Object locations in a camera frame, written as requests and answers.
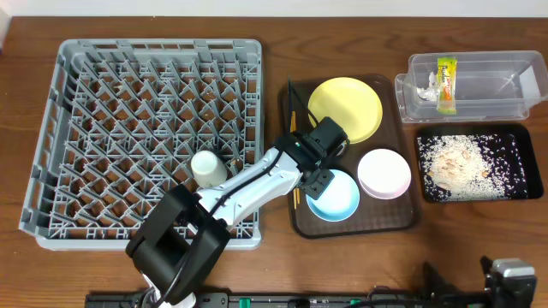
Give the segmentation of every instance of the wooden table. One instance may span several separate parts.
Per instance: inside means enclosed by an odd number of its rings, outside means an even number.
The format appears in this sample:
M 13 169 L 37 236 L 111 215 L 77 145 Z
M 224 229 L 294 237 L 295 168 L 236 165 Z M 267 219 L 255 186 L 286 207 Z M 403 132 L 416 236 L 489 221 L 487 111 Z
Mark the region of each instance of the wooden table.
M 50 252 L 17 230 L 57 49 L 65 39 L 83 38 L 259 40 L 268 135 L 280 133 L 277 93 L 288 75 L 378 73 L 393 80 L 407 72 L 409 56 L 425 52 L 538 50 L 548 56 L 548 20 L 538 19 L 15 17 L 0 56 L 2 306 L 76 307 L 90 291 L 145 286 L 123 252 Z M 533 108 L 523 123 L 546 187 L 548 104 Z M 409 147 L 415 129 L 405 127 Z M 485 254 L 533 264 L 536 306 L 548 305 L 548 194 L 525 202 L 421 207 L 419 225 L 406 232 L 305 240 L 290 226 L 287 199 L 278 198 L 262 210 L 261 247 L 224 253 L 205 284 L 233 292 L 363 293 L 375 285 L 416 286 L 429 260 L 458 287 L 478 290 Z

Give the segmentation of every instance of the yellow bowl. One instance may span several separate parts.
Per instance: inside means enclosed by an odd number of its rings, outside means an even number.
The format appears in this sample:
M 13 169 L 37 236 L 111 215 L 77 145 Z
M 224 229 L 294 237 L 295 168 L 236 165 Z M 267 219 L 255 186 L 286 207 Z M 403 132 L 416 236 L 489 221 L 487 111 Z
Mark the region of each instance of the yellow bowl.
M 326 116 L 335 121 L 351 144 L 371 137 L 383 119 L 383 106 L 377 93 L 365 83 L 347 77 L 319 85 L 308 101 L 308 108 L 318 121 Z M 312 117 L 310 122 L 316 126 Z

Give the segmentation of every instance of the light blue plate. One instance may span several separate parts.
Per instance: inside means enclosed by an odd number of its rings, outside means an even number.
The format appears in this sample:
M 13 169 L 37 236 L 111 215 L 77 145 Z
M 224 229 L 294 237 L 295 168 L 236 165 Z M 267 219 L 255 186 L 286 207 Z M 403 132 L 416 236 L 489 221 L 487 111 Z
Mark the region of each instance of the light blue plate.
M 307 195 L 312 213 L 327 222 L 343 221 L 356 211 L 360 204 L 360 189 L 350 175 L 330 169 L 335 176 L 318 200 Z

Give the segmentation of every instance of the chopsticks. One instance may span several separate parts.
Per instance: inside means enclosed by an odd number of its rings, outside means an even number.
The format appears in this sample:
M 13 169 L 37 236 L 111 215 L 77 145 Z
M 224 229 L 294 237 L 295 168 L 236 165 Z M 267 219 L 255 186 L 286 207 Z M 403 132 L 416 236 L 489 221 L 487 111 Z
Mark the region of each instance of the chopsticks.
M 296 120 L 296 113 L 294 111 L 291 112 L 291 133 L 293 133 L 297 129 L 297 120 Z M 293 205 L 295 209 L 297 210 L 297 205 L 301 203 L 301 190 L 299 188 L 296 188 L 293 190 Z

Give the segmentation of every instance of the gray dish rack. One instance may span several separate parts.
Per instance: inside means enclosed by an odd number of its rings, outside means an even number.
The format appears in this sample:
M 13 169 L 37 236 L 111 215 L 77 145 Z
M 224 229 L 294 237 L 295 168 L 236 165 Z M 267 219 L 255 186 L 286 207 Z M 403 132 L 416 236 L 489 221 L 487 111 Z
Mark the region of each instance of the gray dish rack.
M 251 39 L 71 39 L 57 61 L 19 228 L 51 250 L 123 250 L 190 159 L 229 176 L 263 153 L 261 45 Z M 259 213 L 228 249 L 260 244 Z M 187 240 L 194 234 L 178 227 Z

